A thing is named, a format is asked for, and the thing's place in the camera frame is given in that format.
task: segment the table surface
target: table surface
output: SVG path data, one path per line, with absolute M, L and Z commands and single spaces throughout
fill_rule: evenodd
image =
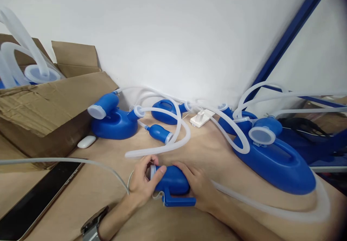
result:
M 142 121 L 161 124 L 151 116 Z M 171 132 L 176 126 L 164 125 Z M 160 154 L 163 165 L 173 161 L 201 167 L 214 181 L 245 196 L 273 207 L 309 211 L 315 208 L 315 191 L 308 195 L 292 195 L 280 191 L 263 180 L 233 152 L 217 127 L 209 121 L 191 129 L 191 139 L 183 147 Z M 184 136 L 181 130 L 179 138 Z M 71 156 L 88 158 L 113 167 L 127 182 L 137 160 L 126 159 L 126 151 L 161 146 L 143 128 L 130 139 L 116 141 L 98 139 L 87 149 L 77 149 Z M 0 217 L 23 197 L 47 171 L 0 174 Z M 301 223 L 271 216 L 233 199 L 247 213 L 284 240 L 332 240 L 344 222 L 347 198 L 321 180 L 331 201 L 331 215 L 321 223 Z M 125 189 L 110 172 L 86 164 L 27 237 L 31 240 L 73 240 L 80 227 L 100 208 L 120 201 Z M 239 240 L 233 231 L 211 215 L 194 207 L 166 208 L 161 200 L 150 200 L 120 229 L 115 240 Z

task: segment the wristwatch band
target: wristwatch band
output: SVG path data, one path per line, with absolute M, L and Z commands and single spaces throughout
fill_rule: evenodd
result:
M 91 229 L 89 229 L 84 235 L 82 240 L 83 241 L 101 241 L 99 238 L 99 233 L 98 233 L 98 226 L 94 225 Z
M 101 241 L 98 228 L 101 220 L 106 216 L 107 212 L 108 206 L 99 210 L 82 226 L 81 233 L 83 235 L 83 241 Z

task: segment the white wireless mouse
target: white wireless mouse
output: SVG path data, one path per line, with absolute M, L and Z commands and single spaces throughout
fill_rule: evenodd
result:
M 88 148 L 93 142 L 95 142 L 96 137 L 93 135 L 89 135 L 86 136 L 85 138 L 83 138 L 82 140 L 80 140 L 80 142 L 77 144 L 78 148 Z

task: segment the cardboard box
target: cardboard box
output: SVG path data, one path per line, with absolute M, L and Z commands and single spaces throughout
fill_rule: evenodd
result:
M 17 43 L 0 34 L 0 43 Z M 42 44 L 36 45 L 49 58 Z M 59 81 L 0 90 L 0 159 L 65 157 L 90 130 L 86 109 L 118 88 L 98 68 L 94 46 L 52 42 L 56 66 L 67 77 Z M 16 52 L 21 69 L 35 61 Z M 0 166 L 0 172 L 45 169 L 52 164 Z

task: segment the white plug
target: white plug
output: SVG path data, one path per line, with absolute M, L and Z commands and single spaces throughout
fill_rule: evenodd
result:
M 190 123 L 194 127 L 200 128 L 210 119 L 210 117 L 212 117 L 214 115 L 215 115 L 214 112 L 212 112 L 208 109 L 205 109 L 203 111 L 198 112 L 196 116 L 192 117 L 190 119 Z
M 198 112 L 197 115 L 195 116 L 195 121 L 196 121 L 196 122 L 201 122 L 203 117 L 204 117 L 204 111 L 201 110 L 201 111 Z

